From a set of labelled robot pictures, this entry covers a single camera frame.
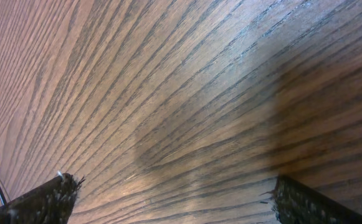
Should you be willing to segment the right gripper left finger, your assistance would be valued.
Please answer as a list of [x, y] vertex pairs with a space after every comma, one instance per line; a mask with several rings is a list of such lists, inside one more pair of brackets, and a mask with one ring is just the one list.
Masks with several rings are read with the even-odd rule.
[[67, 224], [85, 178], [63, 173], [0, 207], [0, 224]]

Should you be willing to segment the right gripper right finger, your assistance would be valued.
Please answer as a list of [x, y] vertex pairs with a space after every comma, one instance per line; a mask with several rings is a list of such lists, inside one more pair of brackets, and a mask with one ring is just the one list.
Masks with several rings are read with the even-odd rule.
[[272, 211], [280, 223], [362, 224], [362, 213], [289, 175], [278, 175], [275, 187], [266, 193], [274, 202]]

